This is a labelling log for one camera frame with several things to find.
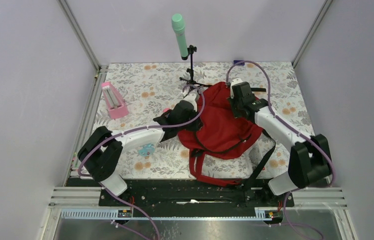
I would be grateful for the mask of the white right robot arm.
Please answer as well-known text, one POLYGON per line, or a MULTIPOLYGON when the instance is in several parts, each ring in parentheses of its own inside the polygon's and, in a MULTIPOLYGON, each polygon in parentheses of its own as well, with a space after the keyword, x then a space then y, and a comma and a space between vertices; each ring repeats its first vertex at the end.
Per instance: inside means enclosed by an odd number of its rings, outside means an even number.
POLYGON ((229 88, 228 101, 234 116, 245 118, 263 128, 269 137, 289 151, 288 170, 271 179, 269 188, 261 193, 266 205, 274 206, 282 199, 282 194, 306 188, 334 175, 325 136, 299 132, 289 121, 278 116, 267 100, 256 99, 248 82, 236 78, 229 88))

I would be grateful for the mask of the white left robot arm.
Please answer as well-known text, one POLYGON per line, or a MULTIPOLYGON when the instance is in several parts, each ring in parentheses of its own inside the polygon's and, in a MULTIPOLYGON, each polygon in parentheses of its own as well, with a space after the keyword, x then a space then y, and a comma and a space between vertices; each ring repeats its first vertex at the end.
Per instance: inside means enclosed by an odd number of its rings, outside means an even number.
POLYGON ((193 101, 181 100, 173 109, 155 117, 149 125, 113 134, 105 126, 98 127, 77 153, 81 168, 111 193, 119 206, 130 200, 128 185, 116 170, 120 156, 145 145, 156 145, 175 137, 179 131, 196 127, 202 108, 193 101))

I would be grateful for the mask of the red student backpack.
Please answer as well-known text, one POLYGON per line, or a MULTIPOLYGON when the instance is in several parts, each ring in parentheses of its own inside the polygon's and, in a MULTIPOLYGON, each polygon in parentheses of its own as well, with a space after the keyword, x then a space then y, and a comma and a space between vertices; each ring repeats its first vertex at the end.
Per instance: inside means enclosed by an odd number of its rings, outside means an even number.
POLYGON ((182 130, 179 141, 189 150, 189 171, 197 181, 220 186, 236 186, 240 180, 232 177, 214 178, 202 174, 206 156, 222 160, 239 158, 261 136, 263 128, 245 118, 235 118, 228 101, 230 89, 218 82, 204 92, 198 109, 203 110, 198 130, 182 130))

